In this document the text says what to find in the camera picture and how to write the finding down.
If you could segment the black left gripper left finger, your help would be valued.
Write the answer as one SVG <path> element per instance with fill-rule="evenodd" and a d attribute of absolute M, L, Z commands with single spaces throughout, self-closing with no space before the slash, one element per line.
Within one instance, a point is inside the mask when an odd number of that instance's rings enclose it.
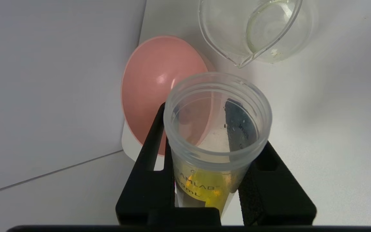
<path fill-rule="evenodd" d="M 150 212 L 174 207 L 175 181 L 168 143 L 163 169 L 154 169 L 164 130 L 164 109 L 165 104 L 161 104 L 115 206 L 121 226 L 146 225 Z"/>

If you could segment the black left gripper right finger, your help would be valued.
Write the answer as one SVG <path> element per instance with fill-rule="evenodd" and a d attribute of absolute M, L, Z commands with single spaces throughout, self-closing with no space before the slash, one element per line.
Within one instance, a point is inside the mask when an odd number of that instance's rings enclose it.
<path fill-rule="evenodd" d="M 239 188 L 245 226 L 310 226 L 317 208 L 267 142 Z"/>

